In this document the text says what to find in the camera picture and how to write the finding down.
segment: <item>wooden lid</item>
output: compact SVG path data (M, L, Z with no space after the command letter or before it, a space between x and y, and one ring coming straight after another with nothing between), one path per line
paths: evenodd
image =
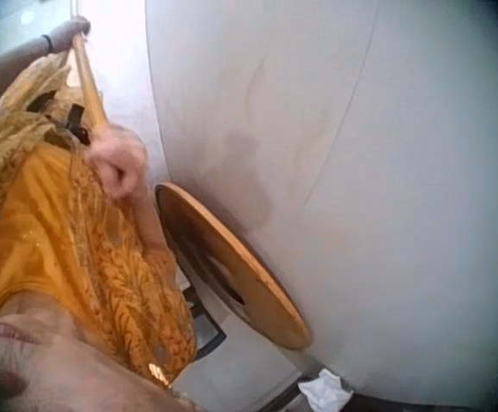
M158 185L155 198L167 242L188 278L197 273L234 313L273 343L287 349L310 345L308 328L293 302L233 233L177 185Z

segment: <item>wooden handle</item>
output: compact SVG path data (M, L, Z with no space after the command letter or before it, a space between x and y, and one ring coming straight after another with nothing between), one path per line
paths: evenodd
M85 100L85 110L93 124L93 129L108 124L108 119L104 113L104 107L100 101L100 96L94 83L93 71L88 63L87 52L85 51L85 41L81 34L76 34L71 41L76 55L77 72L81 80L83 99Z

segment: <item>orange garment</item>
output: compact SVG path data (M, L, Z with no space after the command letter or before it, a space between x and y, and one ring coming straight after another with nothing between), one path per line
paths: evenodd
M65 75L41 59L0 102L0 307L20 291L47 294L113 359L168 385L195 354L189 309L164 278L171 252L143 247L131 208L106 198L69 132L23 111L26 94L57 87L77 99ZM68 99L47 110L65 118Z

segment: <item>yellow patterned fabric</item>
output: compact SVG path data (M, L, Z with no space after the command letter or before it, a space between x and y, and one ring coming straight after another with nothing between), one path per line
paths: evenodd
M113 359L168 386L195 354L190 311L165 282L174 256L143 248L131 208L105 196L67 130L25 112L50 90L43 113L57 120L82 103L61 63L38 60L0 99L0 307L21 291L47 294Z

